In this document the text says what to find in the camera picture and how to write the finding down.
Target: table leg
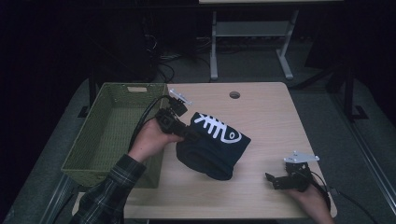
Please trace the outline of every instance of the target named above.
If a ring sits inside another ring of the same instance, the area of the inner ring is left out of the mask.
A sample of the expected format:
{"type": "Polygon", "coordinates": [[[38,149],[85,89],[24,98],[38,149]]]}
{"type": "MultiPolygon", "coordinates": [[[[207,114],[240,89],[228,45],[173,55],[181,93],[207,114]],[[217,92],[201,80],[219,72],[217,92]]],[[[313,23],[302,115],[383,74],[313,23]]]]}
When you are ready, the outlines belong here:
{"type": "Polygon", "coordinates": [[[293,79],[293,73],[290,71],[290,67],[288,61],[285,58],[285,55],[289,46],[289,42],[291,40],[291,35],[293,34],[294,25],[297,21],[298,12],[299,10],[293,11],[288,28],[286,30],[285,43],[283,44],[281,49],[276,50],[277,58],[279,59],[280,65],[282,66],[282,70],[283,73],[285,74],[286,79],[293,79]]]}
{"type": "Polygon", "coordinates": [[[212,21],[212,50],[210,51],[210,79],[217,80],[218,77],[218,59],[216,58],[216,11],[214,11],[212,21]]]}

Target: table hole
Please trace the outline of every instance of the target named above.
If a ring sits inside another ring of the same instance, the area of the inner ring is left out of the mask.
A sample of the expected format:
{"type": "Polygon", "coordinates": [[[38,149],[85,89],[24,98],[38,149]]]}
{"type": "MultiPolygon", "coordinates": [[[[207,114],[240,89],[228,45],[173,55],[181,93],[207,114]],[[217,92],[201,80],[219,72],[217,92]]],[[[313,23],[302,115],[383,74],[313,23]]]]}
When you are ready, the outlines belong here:
{"type": "Polygon", "coordinates": [[[230,97],[233,99],[238,99],[239,97],[241,97],[241,94],[237,91],[232,91],[230,92],[230,97]]]}

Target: basket handle hole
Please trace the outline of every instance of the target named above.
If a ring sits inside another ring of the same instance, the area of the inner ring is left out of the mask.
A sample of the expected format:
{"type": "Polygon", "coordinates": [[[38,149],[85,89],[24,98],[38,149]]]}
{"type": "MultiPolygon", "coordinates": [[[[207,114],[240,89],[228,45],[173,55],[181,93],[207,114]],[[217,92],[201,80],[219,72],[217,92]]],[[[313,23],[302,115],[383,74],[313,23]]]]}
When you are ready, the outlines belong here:
{"type": "Polygon", "coordinates": [[[127,87],[128,92],[147,92],[148,89],[146,87],[127,87]]]}

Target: metal bracket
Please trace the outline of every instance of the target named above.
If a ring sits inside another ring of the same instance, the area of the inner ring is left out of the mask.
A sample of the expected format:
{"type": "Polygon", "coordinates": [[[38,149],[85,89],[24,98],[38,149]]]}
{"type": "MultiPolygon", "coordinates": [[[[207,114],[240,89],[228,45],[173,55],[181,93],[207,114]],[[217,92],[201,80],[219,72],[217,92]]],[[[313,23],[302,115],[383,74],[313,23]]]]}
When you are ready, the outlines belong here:
{"type": "Polygon", "coordinates": [[[302,163],[308,161],[319,161],[319,157],[303,152],[293,151],[293,153],[289,157],[284,158],[283,160],[289,163],[302,163]]]}

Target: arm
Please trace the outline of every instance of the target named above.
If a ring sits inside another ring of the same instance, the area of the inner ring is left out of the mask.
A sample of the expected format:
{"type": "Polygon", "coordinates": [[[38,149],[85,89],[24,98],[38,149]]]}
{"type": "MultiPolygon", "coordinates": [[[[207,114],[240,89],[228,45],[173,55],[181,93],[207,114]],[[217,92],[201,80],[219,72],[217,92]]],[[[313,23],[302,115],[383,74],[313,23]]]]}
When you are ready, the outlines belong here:
{"type": "Polygon", "coordinates": [[[183,138],[165,134],[156,119],[149,120],[127,155],[121,157],[106,179],[84,194],[71,223],[119,223],[129,193],[146,167],[141,163],[183,138]]]}
{"type": "Polygon", "coordinates": [[[308,189],[304,192],[300,192],[296,189],[286,189],[284,191],[293,198],[316,223],[334,223],[322,195],[313,185],[309,185],[308,189]]]}

